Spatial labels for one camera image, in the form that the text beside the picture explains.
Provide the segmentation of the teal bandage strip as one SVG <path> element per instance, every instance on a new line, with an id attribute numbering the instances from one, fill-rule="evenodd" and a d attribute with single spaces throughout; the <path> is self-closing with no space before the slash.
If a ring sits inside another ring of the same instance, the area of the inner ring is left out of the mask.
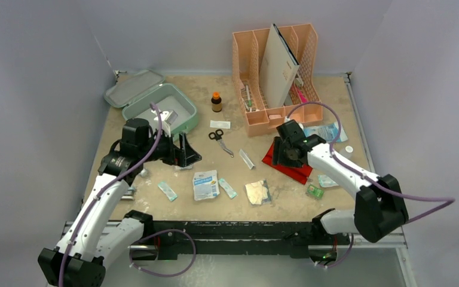
<path id="1" fill-rule="evenodd" d="M 230 199 L 233 199 L 238 195 L 237 192 L 232 188 L 232 186 L 230 186 L 230 184 L 224 178 L 220 178 L 218 182 L 220 187 L 223 188 L 223 190 L 226 192 Z"/>

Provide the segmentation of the red first aid pouch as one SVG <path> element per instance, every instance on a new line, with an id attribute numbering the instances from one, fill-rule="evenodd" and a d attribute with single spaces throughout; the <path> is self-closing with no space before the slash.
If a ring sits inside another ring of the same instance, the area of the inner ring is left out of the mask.
<path id="1" fill-rule="evenodd" d="M 307 165 L 304 165 L 302 167 L 286 167 L 280 164 L 273 165 L 272 164 L 273 151 L 274 151 L 274 145 L 272 144 L 269 150 L 267 151 L 266 155 L 262 159 L 262 162 L 272 167 L 273 169 L 279 171 L 280 173 L 290 177 L 296 182 L 299 182 L 300 184 L 305 185 L 311 175 L 313 168 Z"/>

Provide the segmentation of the black handled scissors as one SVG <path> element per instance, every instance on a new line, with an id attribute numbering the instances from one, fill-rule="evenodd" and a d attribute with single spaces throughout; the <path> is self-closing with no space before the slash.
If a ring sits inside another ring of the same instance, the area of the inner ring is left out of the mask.
<path id="1" fill-rule="evenodd" d="M 223 135 L 224 131 L 222 129 L 216 129 L 215 131 L 209 133 L 209 139 L 216 141 L 223 151 L 229 154 L 230 157 L 234 157 L 234 153 L 226 147 L 224 140 L 222 139 Z"/>

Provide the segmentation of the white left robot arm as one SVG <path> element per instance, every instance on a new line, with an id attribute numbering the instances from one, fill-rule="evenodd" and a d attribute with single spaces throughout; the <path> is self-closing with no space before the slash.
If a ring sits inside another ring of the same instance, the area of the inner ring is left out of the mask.
<path id="1" fill-rule="evenodd" d="M 66 234 L 53 249 L 44 248 L 38 264 L 51 286 L 100 286 L 106 269 L 132 243 L 145 245 L 154 238 L 175 233 L 174 229 L 157 231 L 152 215 L 132 210 L 121 227 L 102 236 L 117 203 L 142 171 L 147 161 L 160 160 L 170 166 L 186 167 L 202 156 L 179 133 L 179 146 L 159 123 L 152 130 L 147 120 L 126 121 L 121 139 L 114 142 L 103 157 L 90 198 Z"/>

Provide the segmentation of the small teal wipe packet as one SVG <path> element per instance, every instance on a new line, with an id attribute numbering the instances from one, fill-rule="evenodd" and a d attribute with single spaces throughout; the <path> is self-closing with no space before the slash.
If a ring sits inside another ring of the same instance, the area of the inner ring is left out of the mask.
<path id="1" fill-rule="evenodd" d="M 328 177 L 327 175 L 318 175 L 317 179 L 318 179 L 319 185 L 323 188 L 331 188 L 331 187 L 338 186 L 338 184 L 333 179 Z"/>

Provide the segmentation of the white swab packet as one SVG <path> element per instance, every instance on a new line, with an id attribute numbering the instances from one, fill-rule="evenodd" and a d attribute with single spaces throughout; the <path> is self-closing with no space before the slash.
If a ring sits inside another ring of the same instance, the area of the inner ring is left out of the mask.
<path id="1" fill-rule="evenodd" d="M 250 159 L 248 154 L 243 149 L 239 150 L 239 155 L 250 170 L 255 168 L 255 164 L 253 163 L 253 161 Z"/>

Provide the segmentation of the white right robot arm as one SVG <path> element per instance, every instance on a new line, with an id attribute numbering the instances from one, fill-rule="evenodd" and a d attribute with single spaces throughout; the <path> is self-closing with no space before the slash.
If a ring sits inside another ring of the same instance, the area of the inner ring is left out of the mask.
<path id="1" fill-rule="evenodd" d="M 306 136 L 301 125 L 290 120 L 277 127 L 273 143 L 273 165 L 310 166 L 334 180 L 354 199 L 349 210 L 329 209 L 313 218 L 311 234 L 326 243 L 339 233 L 356 233 L 371 243 L 409 220 L 398 180 L 379 176 L 356 165 L 331 149 L 317 135 Z"/>

